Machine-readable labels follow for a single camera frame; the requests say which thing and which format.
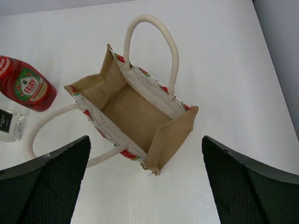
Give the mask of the red capped bottle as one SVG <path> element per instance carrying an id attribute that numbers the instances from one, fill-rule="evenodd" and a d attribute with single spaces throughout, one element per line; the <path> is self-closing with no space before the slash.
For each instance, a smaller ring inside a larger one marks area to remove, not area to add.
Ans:
<path id="1" fill-rule="evenodd" d="M 8 56 L 0 57 L 0 92 L 36 112 L 49 109 L 57 94 L 55 87 L 33 66 Z"/>

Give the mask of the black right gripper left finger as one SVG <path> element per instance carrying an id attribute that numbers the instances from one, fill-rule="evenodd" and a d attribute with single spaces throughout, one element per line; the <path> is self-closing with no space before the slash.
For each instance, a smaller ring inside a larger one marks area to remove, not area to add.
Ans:
<path id="1" fill-rule="evenodd" d="M 91 151 L 89 137 L 0 172 L 2 224 L 69 224 Z"/>

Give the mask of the clear bottle grey cap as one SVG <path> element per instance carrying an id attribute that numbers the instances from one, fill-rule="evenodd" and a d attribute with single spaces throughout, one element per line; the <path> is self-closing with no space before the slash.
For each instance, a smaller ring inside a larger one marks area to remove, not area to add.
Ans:
<path id="1" fill-rule="evenodd" d="M 21 139 L 25 117 L 10 110 L 0 110 L 0 140 L 15 142 Z"/>

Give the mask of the canvas watermelon print bag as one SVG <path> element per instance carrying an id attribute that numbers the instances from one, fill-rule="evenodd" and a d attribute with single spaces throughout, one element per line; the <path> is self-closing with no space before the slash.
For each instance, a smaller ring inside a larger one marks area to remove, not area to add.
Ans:
<path id="1" fill-rule="evenodd" d="M 136 26 L 143 22 L 155 26 L 171 50 L 172 66 L 167 86 L 130 62 L 132 34 Z M 65 86 L 75 102 L 38 122 L 25 142 L 25 157 L 28 160 L 36 157 L 33 143 L 45 124 L 78 109 L 101 136 L 113 145 L 108 152 L 90 159 L 88 167 L 122 154 L 139 162 L 143 169 L 159 175 L 193 130 L 199 110 L 197 106 L 188 106 L 175 96 L 178 68 L 178 49 L 167 27 L 150 14 L 135 17 L 126 31 L 123 54 L 117 54 L 108 46 L 98 74 Z"/>

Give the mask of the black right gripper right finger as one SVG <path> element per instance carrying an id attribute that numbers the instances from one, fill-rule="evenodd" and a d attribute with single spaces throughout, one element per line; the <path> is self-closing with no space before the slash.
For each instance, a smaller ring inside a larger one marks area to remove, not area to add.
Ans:
<path id="1" fill-rule="evenodd" d="M 297 224 L 299 177 L 204 136 L 203 159 L 222 224 Z"/>

